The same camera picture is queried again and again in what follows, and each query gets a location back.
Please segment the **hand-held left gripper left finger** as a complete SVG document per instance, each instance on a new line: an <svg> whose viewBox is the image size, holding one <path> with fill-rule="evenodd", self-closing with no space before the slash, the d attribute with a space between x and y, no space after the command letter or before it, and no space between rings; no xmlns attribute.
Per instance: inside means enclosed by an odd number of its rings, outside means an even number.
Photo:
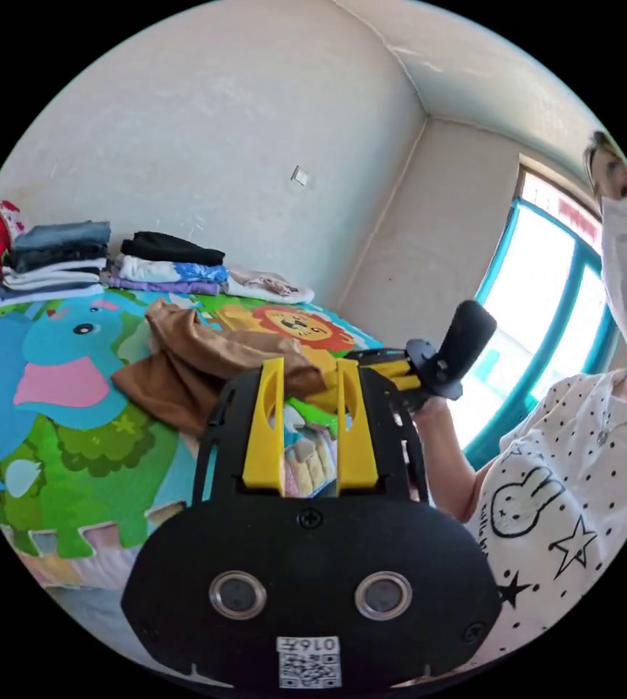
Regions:
<svg viewBox="0 0 627 699"><path fill-rule="evenodd" d="M242 479L247 487L284 487L284 359L264 361L248 437Z"/></svg>

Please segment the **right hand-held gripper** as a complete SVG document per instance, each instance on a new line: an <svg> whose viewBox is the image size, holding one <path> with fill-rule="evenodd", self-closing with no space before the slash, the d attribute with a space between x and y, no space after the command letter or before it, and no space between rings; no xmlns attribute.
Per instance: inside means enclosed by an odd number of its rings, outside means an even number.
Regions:
<svg viewBox="0 0 627 699"><path fill-rule="evenodd" d="M348 352L344 359L354 360L361 368L370 368L390 379L401 394L401 403L410 411L416 411L429 397L404 349L375 348L358 349ZM304 399L329 414L334 414L338 406L339 376L324 376L326 389Z"/></svg>

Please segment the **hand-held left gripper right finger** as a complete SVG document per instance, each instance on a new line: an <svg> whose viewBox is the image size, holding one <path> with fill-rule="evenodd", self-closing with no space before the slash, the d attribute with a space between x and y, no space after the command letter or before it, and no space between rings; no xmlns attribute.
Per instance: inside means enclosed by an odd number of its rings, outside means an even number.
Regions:
<svg viewBox="0 0 627 699"><path fill-rule="evenodd" d="M340 359L337 369L337 487L373 489L378 471L359 365Z"/></svg>

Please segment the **person's right hand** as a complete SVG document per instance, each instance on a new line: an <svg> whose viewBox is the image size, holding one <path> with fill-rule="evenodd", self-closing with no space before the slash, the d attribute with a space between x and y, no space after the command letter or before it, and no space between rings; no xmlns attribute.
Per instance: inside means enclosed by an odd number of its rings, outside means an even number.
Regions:
<svg viewBox="0 0 627 699"><path fill-rule="evenodd" d="M451 411L445 398L428 398L412 412L412 419L424 445L436 446L457 441Z"/></svg>

